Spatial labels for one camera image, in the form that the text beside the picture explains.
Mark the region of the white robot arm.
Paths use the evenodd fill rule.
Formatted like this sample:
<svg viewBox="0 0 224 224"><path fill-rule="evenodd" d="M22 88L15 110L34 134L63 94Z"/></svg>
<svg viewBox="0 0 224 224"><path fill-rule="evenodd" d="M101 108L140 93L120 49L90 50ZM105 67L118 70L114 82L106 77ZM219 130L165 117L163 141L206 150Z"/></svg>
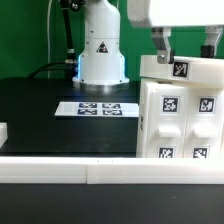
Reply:
<svg viewBox="0 0 224 224"><path fill-rule="evenodd" d="M125 85L125 59L119 49L120 13L108 0L84 0L85 48L78 58L73 83L109 88ZM127 16L134 27L149 28L159 67L176 62L169 44L173 27L204 27L201 53L214 58L224 30L224 0L127 0Z"/></svg>

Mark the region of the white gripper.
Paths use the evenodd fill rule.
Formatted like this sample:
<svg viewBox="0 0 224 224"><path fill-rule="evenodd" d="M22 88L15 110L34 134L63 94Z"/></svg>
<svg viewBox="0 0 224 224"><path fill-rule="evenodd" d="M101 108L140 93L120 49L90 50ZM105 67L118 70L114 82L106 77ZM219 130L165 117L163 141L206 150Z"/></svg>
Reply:
<svg viewBox="0 0 224 224"><path fill-rule="evenodd" d="M223 35L224 0L127 0L127 15L134 27L156 27L151 29L151 38L159 64L174 63L170 27L207 26L200 54L214 58Z"/></svg>

